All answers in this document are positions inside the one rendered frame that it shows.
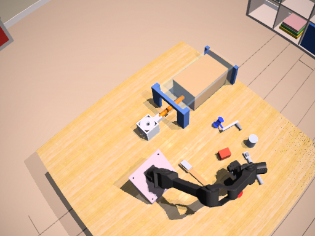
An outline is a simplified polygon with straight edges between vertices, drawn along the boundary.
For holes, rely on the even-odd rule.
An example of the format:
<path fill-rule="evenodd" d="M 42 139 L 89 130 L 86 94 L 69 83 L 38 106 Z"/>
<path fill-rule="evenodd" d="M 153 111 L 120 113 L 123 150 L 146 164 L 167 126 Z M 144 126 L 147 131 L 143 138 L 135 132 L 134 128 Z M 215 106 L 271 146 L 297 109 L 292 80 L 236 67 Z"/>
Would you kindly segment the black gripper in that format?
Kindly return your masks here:
<path fill-rule="evenodd" d="M 252 165 L 253 162 L 250 162 L 249 164 Z M 240 174 L 237 172 L 237 173 L 236 173 L 236 179 L 235 179 L 235 180 L 232 180 L 231 177 L 229 177 L 228 179 L 224 180 L 224 184 L 225 184 L 226 186 L 232 186 L 233 183 L 236 182 L 236 181 L 239 179 L 239 177 L 240 177 Z"/>

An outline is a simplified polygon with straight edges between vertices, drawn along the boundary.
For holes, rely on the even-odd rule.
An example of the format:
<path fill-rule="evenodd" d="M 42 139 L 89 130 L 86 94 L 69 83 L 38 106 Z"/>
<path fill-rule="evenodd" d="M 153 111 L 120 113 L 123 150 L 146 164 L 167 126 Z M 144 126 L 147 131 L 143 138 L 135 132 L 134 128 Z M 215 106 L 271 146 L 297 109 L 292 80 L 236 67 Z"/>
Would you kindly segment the grey cylinder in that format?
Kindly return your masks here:
<path fill-rule="evenodd" d="M 253 148 L 258 141 L 258 137 L 254 134 L 251 134 L 246 142 L 248 148 Z"/>

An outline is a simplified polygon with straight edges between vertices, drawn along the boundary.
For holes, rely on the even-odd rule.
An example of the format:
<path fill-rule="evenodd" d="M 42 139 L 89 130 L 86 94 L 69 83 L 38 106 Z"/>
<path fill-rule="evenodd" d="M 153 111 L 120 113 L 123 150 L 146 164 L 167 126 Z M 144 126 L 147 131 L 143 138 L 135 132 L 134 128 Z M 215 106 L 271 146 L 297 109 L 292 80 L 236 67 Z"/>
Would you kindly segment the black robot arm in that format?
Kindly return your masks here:
<path fill-rule="evenodd" d="M 166 168 L 158 168 L 152 165 L 145 170 L 144 175 L 149 182 L 154 183 L 155 189 L 176 188 L 194 197 L 209 208 L 220 207 L 230 200 L 236 200 L 237 196 L 245 189 L 247 185 L 252 185 L 257 175 L 266 174 L 268 169 L 266 162 L 257 162 L 252 165 L 245 163 L 241 165 L 237 160 L 231 162 L 227 170 L 240 174 L 239 179 L 232 186 L 223 184 L 208 184 L 200 186 L 178 177 L 178 173 Z M 226 189 L 228 195 L 219 201 L 219 189 Z"/>

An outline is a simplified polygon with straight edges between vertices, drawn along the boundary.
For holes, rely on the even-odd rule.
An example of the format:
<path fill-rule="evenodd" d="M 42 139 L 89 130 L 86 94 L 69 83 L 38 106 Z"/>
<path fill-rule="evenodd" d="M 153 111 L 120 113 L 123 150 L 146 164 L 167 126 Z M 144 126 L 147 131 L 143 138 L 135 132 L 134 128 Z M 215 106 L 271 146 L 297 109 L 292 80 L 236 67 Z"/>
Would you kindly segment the blue-handled crank handle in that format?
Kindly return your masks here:
<path fill-rule="evenodd" d="M 222 128 L 222 130 L 221 130 L 222 132 L 225 131 L 225 130 L 227 130 L 227 129 L 229 129 L 229 128 L 232 127 L 233 125 L 236 125 L 237 128 L 239 129 L 239 131 L 242 130 L 242 127 L 241 127 L 241 125 L 238 123 L 238 122 L 239 122 L 238 120 L 235 121 L 235 122 L 233 122 L 232 124 L 226 126 L 226 127 L 223 127 L 223 126 L 221 125 L 221 123 L 223 123 L 223 122 L 224 122 L 223 118 L 222 118 L 222 117 L 218 117 L 218 120 L 213 123 L 213 126 L 214 126 L 215 128 L 218 128 L 218 126 L 220 126 L 220 127 Z"/>

